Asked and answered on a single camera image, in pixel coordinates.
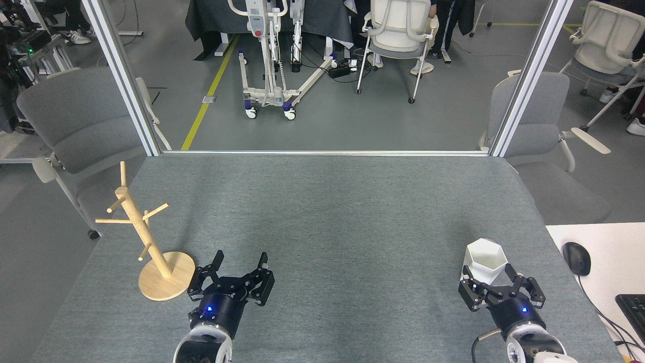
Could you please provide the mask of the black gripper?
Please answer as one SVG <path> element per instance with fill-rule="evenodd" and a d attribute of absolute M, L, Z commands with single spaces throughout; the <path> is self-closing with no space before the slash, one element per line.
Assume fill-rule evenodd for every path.
<path fill-rule="evenodd" d="M 187 287 L 187 295 L 191 300 L 201 302 L 188 317 L 191 328 L 201 323 L 218 325 L 234 339 L 247 299 L 255 299 L 256 305 L 263 307 L 270 296 L 275 278 L 272 270 L 268 269 L 266 252 L 261 253 L 257 268 L 243 278 L 219 278 L 217 271 L 223 258 L 223 251 L 218 250 L 211 264 L 196 266 Z M 211 277 L 214 283 L 204 291 L 203 282 L 207 277 Z"/>
<path fill-rule="evenodd" d="M 482 306 L 487 306 L 495 325 L 501 330 L 502 337 L 507 337 L 514 329 L 524 324 L 537 324 L 546 328 L 536 311 L 536 308 L 541 309 L 546 301 L 537 280 L 518 273 L 510 263 L 506 264 L 504 271 L 513 283 L 508 293 L 511 298 L 497 299 L 499 291 L 495 286 L 480 282 L 474 277 L 470 267 L 463 266 L 458 292 L 469 310 L 476 312 Z M 528 293 L 528 297 L 521 293 L 521 289 Z"/>

